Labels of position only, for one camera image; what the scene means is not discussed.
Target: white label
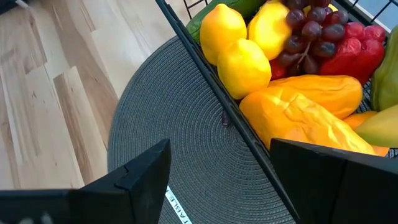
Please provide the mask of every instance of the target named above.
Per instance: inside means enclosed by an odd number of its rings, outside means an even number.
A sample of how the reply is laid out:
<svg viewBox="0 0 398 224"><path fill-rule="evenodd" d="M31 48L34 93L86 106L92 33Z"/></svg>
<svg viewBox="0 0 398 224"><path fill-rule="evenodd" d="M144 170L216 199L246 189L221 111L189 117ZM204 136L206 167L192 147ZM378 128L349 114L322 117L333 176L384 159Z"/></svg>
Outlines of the white label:
<svg viewBox="0 0 398 224"><path fill-rule="evenodd" d="M175 197L175 195L172 192L172 189L170 189L169 186L167 186L165 195L167 197L167 200L173 207L175 213L177 214L178 218L180 219L181 223L192 224L191 220L188 218L188 215L185 213L180 202L178 202L177 198Z"/></svg>

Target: round placemat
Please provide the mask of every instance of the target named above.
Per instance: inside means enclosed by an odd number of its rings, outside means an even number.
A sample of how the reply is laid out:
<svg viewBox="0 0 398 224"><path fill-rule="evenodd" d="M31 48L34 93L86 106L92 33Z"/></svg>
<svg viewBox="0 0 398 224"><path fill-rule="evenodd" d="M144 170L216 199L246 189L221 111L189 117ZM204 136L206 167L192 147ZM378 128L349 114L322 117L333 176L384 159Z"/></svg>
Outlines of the round placemat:
<svg viewBox="0 0 398 224"><path fill-rule="evenodd" d="M293 223L182 43L154 52L128 83L109 140L109 171L163 138L172 146L169 186L192 223ZM181 223L165 199L160 223Z"/></svg>

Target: light wood floor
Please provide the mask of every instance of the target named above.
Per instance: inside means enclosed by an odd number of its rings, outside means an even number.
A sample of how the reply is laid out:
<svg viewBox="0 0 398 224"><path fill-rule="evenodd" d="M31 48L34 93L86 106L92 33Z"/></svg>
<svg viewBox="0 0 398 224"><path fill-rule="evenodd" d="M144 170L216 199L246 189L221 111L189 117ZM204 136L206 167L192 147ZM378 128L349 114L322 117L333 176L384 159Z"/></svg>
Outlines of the light wood floor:
<svg viewBox="0 0 398 224"><path fill-rule="evenodd" d="M187 23L183 0L168 2ZM174 35L155 0L33 0L1 15L0 189L79 188L105 175L118 99Z"/></svg>

